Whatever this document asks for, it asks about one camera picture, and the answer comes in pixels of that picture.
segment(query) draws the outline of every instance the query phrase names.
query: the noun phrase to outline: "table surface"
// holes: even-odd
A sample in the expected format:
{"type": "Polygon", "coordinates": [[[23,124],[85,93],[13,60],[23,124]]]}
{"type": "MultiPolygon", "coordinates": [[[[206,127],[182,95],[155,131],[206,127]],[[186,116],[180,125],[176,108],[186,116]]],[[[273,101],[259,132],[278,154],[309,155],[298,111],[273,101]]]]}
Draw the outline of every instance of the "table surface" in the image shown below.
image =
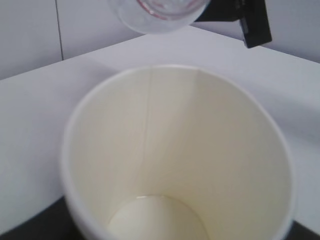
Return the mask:
{"type": "Polygon", "coordinates": [[[0,81],[0,234],[62,195],[64,126],[95,85],[128,68],[202,67],[250,92],[282,129],[297,171],[295,219],[320,234],[320,64],[194,27],[145,35],[0,81]]]}

